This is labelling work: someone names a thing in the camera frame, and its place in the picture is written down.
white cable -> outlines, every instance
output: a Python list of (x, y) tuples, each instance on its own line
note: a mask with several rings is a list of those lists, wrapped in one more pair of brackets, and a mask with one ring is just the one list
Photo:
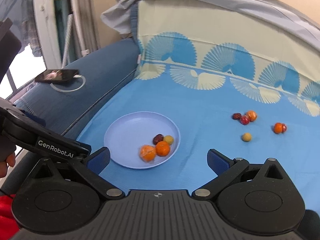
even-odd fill
[(56, 87), (54, 84), (52, 84), (52, 83), (50, 84), (50, 86), (51, 86), (54, 90), (56, 90), (56, 91), (58, 91), (58, 92), (62, 92), (62, 93), (74, 92), (74, 91), (77, 91), (77, 90), (79, 90), (80, 88), (82, 88), (82, 87), (84, 86), (84, 84), (85, 84), (85, 77), (84, 77), (84, 76), (81, 76), (81, 75), (75, 75), (74, 78), (82, 78), (82, 81), (83, 81), (82, 85), (81, 85), (80, 87), (76, 88), (76, 89), (73, 89), (73, 90), (62, 90), (62, 89), (60, 89), (60, 88), (57, 88), (57, 87)]

logo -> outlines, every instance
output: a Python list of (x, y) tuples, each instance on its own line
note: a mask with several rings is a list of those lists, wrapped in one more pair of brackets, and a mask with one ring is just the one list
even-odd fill
[(48, 149), (50, 151), (52, 151), (53, 153), (52, 154), (59, 154), (59, 155), (64, 155), (66, 157), (70, 157), (70, 158), (73, 158), (74, 156), (74, 153), (71, 153), (71, 152), (67, 152), (66, 149), (60, 149), (60, 147), (58, 145), (53, 145), (53, 143), (49, 142), (49, 143), (45, 143), (43, 141), (43, 139), (40, 139), (37, 144), (36, 144), (36, 147), (37, 148), (40, 148), (42, 150), (44, 150), (43, 148), (45, 149)]
[(160, 198), (160, 197), (162, 197), (164, 195), (162, 193), (160, 193), (160, 192), (157, 192), (157, 193), (153, 194), (153, 196), (155, 196), (157, 198)]

smartphone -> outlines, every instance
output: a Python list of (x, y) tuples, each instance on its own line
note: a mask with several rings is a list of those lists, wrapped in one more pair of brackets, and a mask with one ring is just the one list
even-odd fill
[(48, 69), (37, 75), (35, 82), (61, 84), (79, 74), (76, 69)]

human hand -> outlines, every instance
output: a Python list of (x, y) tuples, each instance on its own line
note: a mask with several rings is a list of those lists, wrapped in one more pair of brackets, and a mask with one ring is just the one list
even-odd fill
[(15, 153), (10, 154), (4, 162), (0, 162), (0, 178), (7, 176), (8, 165), (13, 167), (16, 164)]

orange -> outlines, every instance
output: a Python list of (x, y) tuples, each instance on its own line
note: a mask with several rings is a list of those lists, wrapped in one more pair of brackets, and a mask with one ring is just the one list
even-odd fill
[(170, 146), (167, 142), (165, 141), (161, 141), (158, 142), (156, 145), (156, 153), (163, 157), (163, 156), (167, 156), (170, 152)]
[(249, 110), (245, 115), (247, 115), (250, 119), (250, 122), (253, 122), (257, 119), (258, 115), (255, 111)]
[(140, 149), (140, 158), (145, 162), (150, 162), (156, 157), (156, 148), (151, 145), (144, 145)]
[(282, 133), (282, 123), (277, 122), (273, 128), (275, 133)]

